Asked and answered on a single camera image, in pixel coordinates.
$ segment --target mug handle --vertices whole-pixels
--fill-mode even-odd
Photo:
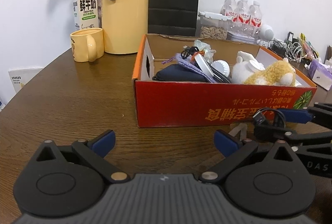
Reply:
[[[97,59],[97,45],[95,39],[91,35],[86,36],[88,46],[88,60],[94,62]]]

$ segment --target orange box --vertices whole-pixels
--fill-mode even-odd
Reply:
[[[132,76],[139,127],[230,124],[250,119],[263,107],[303,108],[317,90],[316,85],[299,70],[296,70],[296,80],[301,87],[152,80],[159,70],[168,66],[161,62],[180,53],[184,46],[193,46],[196,39],[157,34],[143,37]],[[214,60],[225,60],[230,67],[236,63],[240,50],[251,53],[265,67],[281,60],[258,45],[214,39],[204,39],[204,42],[217,51]]]

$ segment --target milk carton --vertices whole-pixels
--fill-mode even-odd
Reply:
[[[73,0],[76,31],[99,27],[97,0]]]

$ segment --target white plush toy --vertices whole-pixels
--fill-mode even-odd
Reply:
[[[239,51],[230,81],[231,83],[243,84],[251,75],[264,69],[263,64],[259,63],[252,54]]]

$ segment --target metal screw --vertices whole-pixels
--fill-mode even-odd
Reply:
[[[123,180],[127,179],[127,177],[128,177],[128,175],[121,171],[114,172],[111,175],[111,178],[115,181],[123,181]]]
[[[218,174],[213,171],[206,171],[202,173],[202,178],[205,180],[215,180],[218,178]]]

